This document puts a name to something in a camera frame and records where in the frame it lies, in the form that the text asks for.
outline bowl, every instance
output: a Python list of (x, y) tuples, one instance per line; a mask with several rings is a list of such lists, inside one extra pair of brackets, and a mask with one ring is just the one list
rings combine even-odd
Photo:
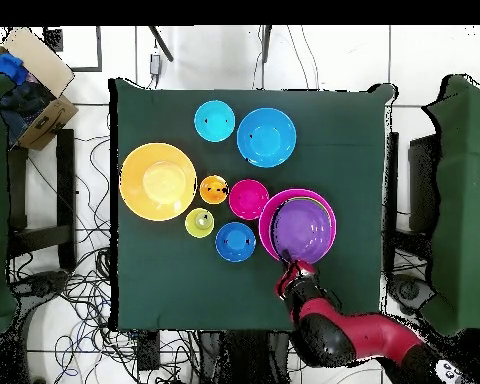
[(124, 160), (119, 191), (135, 214), (151, 221), (166, 221), (192, 203), (197, 177), (190, 159), (166, 143), (148, 143)]
[(334, 216), (334, 212), (331, 206), (329, 205), (329, 203), (327, 203), (327, 201), (318, 193), (315, 193), (314, 191), (311, 191), (311, 190), (306, 190), (301, 188), (284, 190), (284, 191), (281, 191), (280, 193), (277, 193), (274, 197), (272, 197), (267, 202), (267, 204), (263, 208), (263, 211), (261, 212), (259, 225), (258, 225), (261, 244), (263, 245), (265, 250), (268, 252), (268, 254), (272, 256), (274, 259), (277, 259), (277, 260), (281, 259), (272, 244), (271, 227), (272, 227), (272, 220), (274, 218), (274, 215), (276, 214), (276, 212), (278, 212), (278, 210), (282, 207), (282, 205), (288, 200), (293, 198), (302, 198), (302, 197), (313, 199), (314, 201), (322, 205), (322, 207), (327, 212), (327, 218), (330, 222), (330, 227), (331, 227), (331, 235), (329, 240), (329, 246), (327, 250), (324, 252), (324, 255), (331, 249), (334, 243), (334, 239), (336, 237), (336, 218)]
[(192, 209), (185, 218), (187, 232), (196, 238), (211, 234), (214, 223), (213, 215), (203, 208)]
[(259, 181), (241, 180), (229, 193), (229, 207), (239, 218), (252, 220), (259, 218), (268, 199), (268, 190)]
[(229, 262), (242, 262), (253, 254), (256, 237), (247, 225), (230, 222), (218, 231), (215, 247), (223, 259)]
[(312, 199), (287, 200), (272, 218), (270, 235), (274, 250), (285, 261), (314, 264), (331, 240), (327, 211)]
[(237, 145), (249, 163), (261, 168), (280, 165), (295, 148), (297, 133), (291, 119), (280, 110), (256, 109), (240, 123)]
[(206, 203), (218, 205), (226, 200), (229, 188), (224, 178), (218, 175), (210, 175), (201, 182), (199, 193)]
[(203, 103), (197, 109), (194, 126), (197, 133), (206, 141), (223, 141), (235, 129), (235, 114), (226, 103), (212, 100)]

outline black border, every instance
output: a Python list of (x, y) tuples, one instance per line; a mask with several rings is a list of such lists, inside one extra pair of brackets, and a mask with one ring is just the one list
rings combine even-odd
[(117, 243), (118, 243), (118, 205), (119, 205), (119, 168), (118, 168), (118, 132), (117, 132), (117, 88), (116, 80), (109, 78), (110, 92), (110, 316), (108, 328), (117, 331), (119, 319), (119, 281), (117, 278)]

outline purple bowl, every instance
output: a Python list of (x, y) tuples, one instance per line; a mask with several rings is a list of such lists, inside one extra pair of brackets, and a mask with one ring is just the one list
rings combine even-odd
[(274, 215), (271, 238), (284, 260), (313, 264), (324, 256), (331, 240), (327, 212), (313, 200), (291, 199)]

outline pink bowl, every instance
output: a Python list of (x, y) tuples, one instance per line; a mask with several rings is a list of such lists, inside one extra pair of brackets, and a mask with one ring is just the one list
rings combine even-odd
[(267, 204), (263, 208), (263, 211), (261, 212), (259, 221), (261, 244), (263, 244), (263, 247), (270, 254), (270, 256), (277, 260), (279, 260), (279, 256), (277, 255), (274, 246), (272, 246), (272, 240), (270, 239), (270, 225), (272, 224), (272, 219), (274, 218), (274, 214), (276, 213), (279, 206), (281, 206), (287, 200), (293, 199), (295, 197), (309, 197), (313, 200), (316, 200), (325, 208), (325, 210), (329, 214), (329, 218), (331, 220), (331, 240), (329, 242), (329, 247), (324, 252), (324, 255), (329, 251), (334, 242), (334, 238), (336, 237), (336, 218), (334, 216), (334, 212), (329, 206), (329, 203), (327, 203), (327, 201), (322, 196), (320, 196), (318, 193), (315, 193), (314, 191), (306, 190), (303, 188), (292, 188), (290, 190), (281, 191), (267, 202)]
[(256, 219), (269, 199), (268, 190), (256, 180), (238, 181), (229, 193), (229, 207), (242, 219)]

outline magenta bowl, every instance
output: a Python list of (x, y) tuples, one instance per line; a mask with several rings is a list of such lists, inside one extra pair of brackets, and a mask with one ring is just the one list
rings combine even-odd
[(229, 192), (229, 207), (246, 220), (259, 218), (269, 199), (268, 190), (256, 180), (238, 181)]

